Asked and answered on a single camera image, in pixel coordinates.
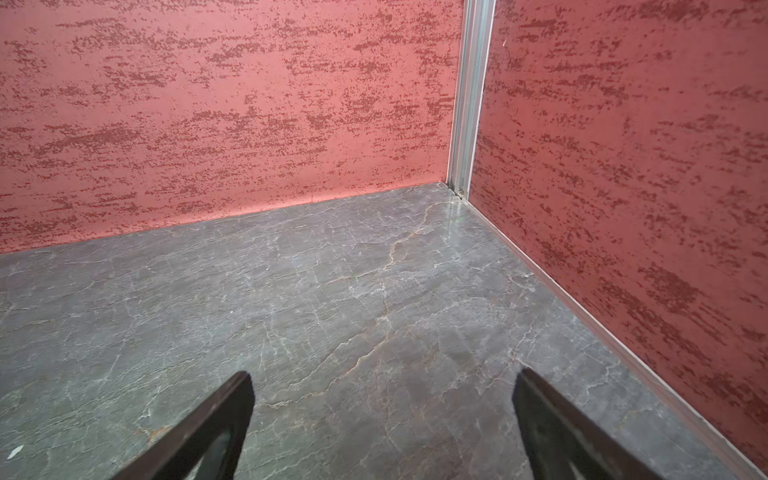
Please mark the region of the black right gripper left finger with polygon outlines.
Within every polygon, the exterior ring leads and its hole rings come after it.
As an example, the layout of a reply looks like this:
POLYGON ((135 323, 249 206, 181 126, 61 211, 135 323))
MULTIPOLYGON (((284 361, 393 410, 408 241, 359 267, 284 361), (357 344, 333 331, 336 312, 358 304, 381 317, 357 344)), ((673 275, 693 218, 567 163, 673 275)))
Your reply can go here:
POLYGON ((251 376, 238 371, 116 479, 232 479, 255 395, 251 376))

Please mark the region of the aluminium corner post right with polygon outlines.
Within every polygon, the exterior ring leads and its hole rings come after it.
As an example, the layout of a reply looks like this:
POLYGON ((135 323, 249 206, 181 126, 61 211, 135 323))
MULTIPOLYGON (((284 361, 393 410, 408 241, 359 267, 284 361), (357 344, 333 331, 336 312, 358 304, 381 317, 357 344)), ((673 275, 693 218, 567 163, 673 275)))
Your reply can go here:
POLYGON ((465 2, 446 184, 469 201, 495 0, 465 2))

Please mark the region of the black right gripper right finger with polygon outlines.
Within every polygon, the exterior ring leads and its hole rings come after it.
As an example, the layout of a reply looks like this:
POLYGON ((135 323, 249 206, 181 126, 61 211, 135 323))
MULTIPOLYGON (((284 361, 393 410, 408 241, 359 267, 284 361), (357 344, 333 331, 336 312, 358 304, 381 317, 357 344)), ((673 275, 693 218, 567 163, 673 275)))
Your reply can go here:
POLYGON ((659 477, 534 370, 518 373, 512 403, 536 479, 659 477))

